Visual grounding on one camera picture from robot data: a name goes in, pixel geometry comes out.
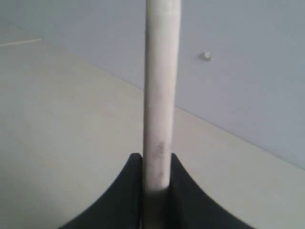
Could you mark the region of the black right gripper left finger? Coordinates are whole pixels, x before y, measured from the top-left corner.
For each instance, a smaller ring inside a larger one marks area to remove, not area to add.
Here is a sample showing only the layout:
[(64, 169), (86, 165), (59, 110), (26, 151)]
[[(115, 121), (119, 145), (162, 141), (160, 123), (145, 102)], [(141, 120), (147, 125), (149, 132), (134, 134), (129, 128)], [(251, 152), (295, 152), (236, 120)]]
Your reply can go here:
[(142, 208), (142, 156), (130, 154), (111, 186), (62, 229), (138, 229)]

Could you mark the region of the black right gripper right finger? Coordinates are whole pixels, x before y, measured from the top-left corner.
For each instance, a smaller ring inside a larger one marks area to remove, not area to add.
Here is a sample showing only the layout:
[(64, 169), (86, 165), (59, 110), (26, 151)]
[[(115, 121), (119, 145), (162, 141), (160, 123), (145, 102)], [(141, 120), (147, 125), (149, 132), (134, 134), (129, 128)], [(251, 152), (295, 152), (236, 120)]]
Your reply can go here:
[(251, 229), (210, 198), (192, 179), (177, 155), (171, 155), (169, 228)]

